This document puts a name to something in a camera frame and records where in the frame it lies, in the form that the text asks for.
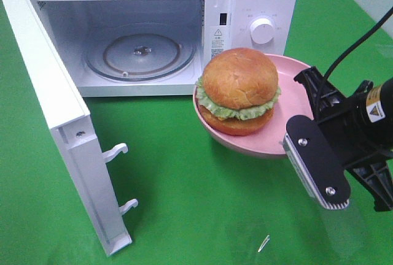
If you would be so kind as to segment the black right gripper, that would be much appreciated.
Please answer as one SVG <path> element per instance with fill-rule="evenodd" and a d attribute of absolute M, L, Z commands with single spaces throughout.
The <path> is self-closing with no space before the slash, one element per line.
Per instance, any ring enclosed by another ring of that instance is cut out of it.
<path fill-rule="evenodd" d="M 327 81 L 318 105 L 323 76 L 317 67 L 294 80 L 305 88 L 314 120 L 340 163 L 373 196 L 374 210 L 392 210 L 392 79 L 376 87 L 362 82 L 348 98 Z"/>

